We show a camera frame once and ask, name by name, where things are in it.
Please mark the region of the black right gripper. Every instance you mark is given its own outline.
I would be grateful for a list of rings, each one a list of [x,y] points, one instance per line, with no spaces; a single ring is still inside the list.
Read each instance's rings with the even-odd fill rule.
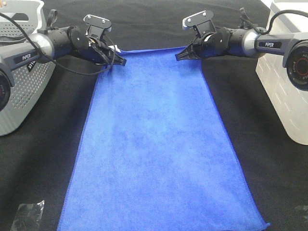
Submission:
[[[176,60],[206,59],[216,56],[229,55],[229,41],[231,30],[226,27],[220,28],[217,32],[203,34],[201,37],[196,35],[192,44],[188,45],[183,51],[175,54]]]

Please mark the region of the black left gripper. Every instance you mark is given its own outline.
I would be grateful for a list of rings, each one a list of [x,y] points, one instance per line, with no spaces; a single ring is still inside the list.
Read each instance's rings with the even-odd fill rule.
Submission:
[[[96,41],[83,34],[78,26],[70,26],[67,35],[72,50],[68,55],[90,61],[95,64],[111,64],[114,51],[104,41]],[[116,54],[113,65],[125,66],[127,60]]]

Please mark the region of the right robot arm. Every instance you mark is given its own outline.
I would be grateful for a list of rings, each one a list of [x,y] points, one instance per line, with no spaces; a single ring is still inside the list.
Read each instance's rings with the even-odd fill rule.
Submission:
[[[253,29],[230,29],[223,27],[217,32],[193,40],[176,60],[203,60],[216,56],[259,58],[264,54],[283,57],[293,86],[308,89],[308,34],[306,32],[260,35]]]

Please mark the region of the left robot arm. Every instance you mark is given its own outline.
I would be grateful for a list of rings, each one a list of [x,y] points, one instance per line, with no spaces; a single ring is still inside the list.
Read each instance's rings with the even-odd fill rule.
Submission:
[[[0,109],[7,105],[15,86],[13,70],[31,62],[48,63],[70,55],[97,65],[122,65],[126,59],[102,41],[81,33],[77,26],[28,35],[26,41],[0,48]]]

